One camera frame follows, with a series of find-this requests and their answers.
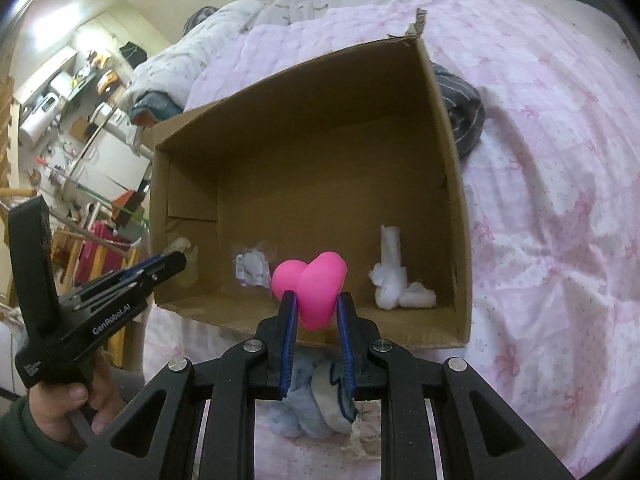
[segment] cardboard flap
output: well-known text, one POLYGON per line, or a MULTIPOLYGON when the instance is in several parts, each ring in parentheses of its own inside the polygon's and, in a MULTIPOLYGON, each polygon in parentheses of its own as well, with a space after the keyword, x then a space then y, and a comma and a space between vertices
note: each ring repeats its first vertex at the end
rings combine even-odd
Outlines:
POLYGON ((215 103, 201 106, 200 108, 194 108, 193 110, 181 113, 156 124, 156 126, 151 128, 151 134, 153 135, 155 145, 157 147, 161 147, 165 140, 171 137, 175 132, 183 129, 194 119, 200 117, 204 110, 208 110, 212 106, 215 106, 215 103))
POLYGON ((169 189, 169 166, 169 155, 156 150, 151 173, 151 196, 149 201, 151 250, 154 254, 161 253, 168 245, 166 241, 166 202, 169 189))
POLYGON ((421 36, 424 32, 424 24, 427 20, 427 11, 424 9, 416 9, 415 22, 409 25, 405 32, 405 36, 421 36))
POLYGON ((417 41, 411 36, 373 41, 274 74, 199 108, 197 121, 182 126, 180 138, 165 133, 161 148, 215 164, 287 136, 398 113, 419 92, 417 41), (414 76, 407 77, 411 71, 414 76))
POLYGON ((167 215, 171 218, 204 220, 218 219, 218 202, 215 188, 209 185, 206 171, 186 171, 187 162, 172 160, 169 167, 167 191, 167 215))

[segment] black gripper frame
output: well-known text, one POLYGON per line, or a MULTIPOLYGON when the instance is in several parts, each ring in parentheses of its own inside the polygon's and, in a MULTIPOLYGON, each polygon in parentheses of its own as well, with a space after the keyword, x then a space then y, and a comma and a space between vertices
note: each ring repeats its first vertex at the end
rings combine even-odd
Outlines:
POLYGON ((573 476, 498 393, 461 358, 415 358, 380 338, 338 296, 346 384, 355 400, 382 401, 382 480, 436 480, 426 399, 445 480, 572 480, 573 476))
POLYGON ((65 480, 191 480, 205 403, 200 480, 254 478, 256 399, 282 400, 290 385, 298 309, 286 292, 278 315, 222 357, 173 359, 66 471, 65 480))
POLYGON ((146 309, 154 287, 184 270, 184 254, 154 256, 108 272, 58 297, 51 268, 49 208, 41 196, 9 211, 9 248, 25 333, 15 366, 27 388, 81 382, 89 386, 94 354, 146 309))

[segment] white appliance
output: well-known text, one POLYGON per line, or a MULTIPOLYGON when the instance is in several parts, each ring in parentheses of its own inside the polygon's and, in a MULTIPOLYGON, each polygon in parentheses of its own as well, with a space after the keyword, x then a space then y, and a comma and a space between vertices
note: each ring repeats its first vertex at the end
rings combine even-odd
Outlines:
POLYGON ((101 130, 83 157, 88 170, 94 168, 125 189, 137 191, 149 166, 148 158, 133 153, 112 133, 101 130))
POLYGON ((66 72, 60 72, 53 81, 49 84, 49 88, 53 90, 56 94, 62 97, 64 100, 69 101, 69 97, 71 93, 74 91, 74 88, 71 86, 71 82, 73 81, 73 77, 71 77, 66 72))
MULTIPOLYGON (((107 103, 100 104, 95 109, 95 112, 91 116, 90 121, 96 126, 100 126, 104 123, 106 118, 109 117, 111 109, 111 106, 109 106, 107 103)), ((126 113, 124 113, 119 108, 116 108, 107 124, 105 124, 104 129, 130 146, 133 143, 133 140, 136 138, 136 130, 138 129, 138 127, 134 124, 131 124, 131 122, 129 121, 129 116, 126 113)), ((146 146, 140 146, 140 153, 145 158, 148 158, 148 160, 151 160, 153 158, 153 153, 146 146)))
POLYGON ((0 323, 0 388, 19 396, 27 394, 18 370, 15 369, 15 353, 20 348, 19 342, 11 333, 11 329, 0 323))
POLYGON ((22 122, 18 138, 27 148, 33 149, 60 108, 60 99, 53 92, 46 95, 40 105, 22 122))
POLYGON ((89 189, 111 201, 116 200, 117 197, 123 195, 127 190, 88 161, 80 162, 71 174, 71 177, 83 186, 87 186, 89 189))

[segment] bed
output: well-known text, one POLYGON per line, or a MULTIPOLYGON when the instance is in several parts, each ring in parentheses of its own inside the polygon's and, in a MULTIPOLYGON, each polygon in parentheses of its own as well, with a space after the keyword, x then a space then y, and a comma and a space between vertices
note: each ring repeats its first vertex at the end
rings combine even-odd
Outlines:
MULTIPOLYGON (((397 34, 417 8, 430 56, 478 88, 486 121, 463 163, 471 341, 413 351, 465 357, 581 478, 640 422, 640 64, 609 16, 572 0, 276 0, 208 53, 177 99, 194 108, 349 41, 397 34)), ((154 307, 145 375, 241 339, 154 307)), ((273 436, 258 410, 256 476, 376 478, 379 462, 345 444, 273 436)))

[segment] cardboard box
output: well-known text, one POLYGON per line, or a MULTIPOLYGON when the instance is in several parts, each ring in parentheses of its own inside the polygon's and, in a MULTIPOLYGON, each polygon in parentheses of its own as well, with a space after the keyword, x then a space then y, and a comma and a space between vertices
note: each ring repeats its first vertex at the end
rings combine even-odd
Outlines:
MULTIPOLYGON (((238 246, 277 247, 276 262, 322 251, 349 266, 344 290, 382 336, 408 346, 468 341, 471 270, 458 156, 430 62, 416 35, 347 48, 276 74, 154 129, 154 252, 198 246, 198 281, 156 289, 165 308, 253 333, 277 311, 242 287, 238 246), (410 281, 436 291, 430 310, 380 310, 368 272, 380 225, 402 229, 410 281)), ((336 344, 335 328, 298 341, 336 344)))

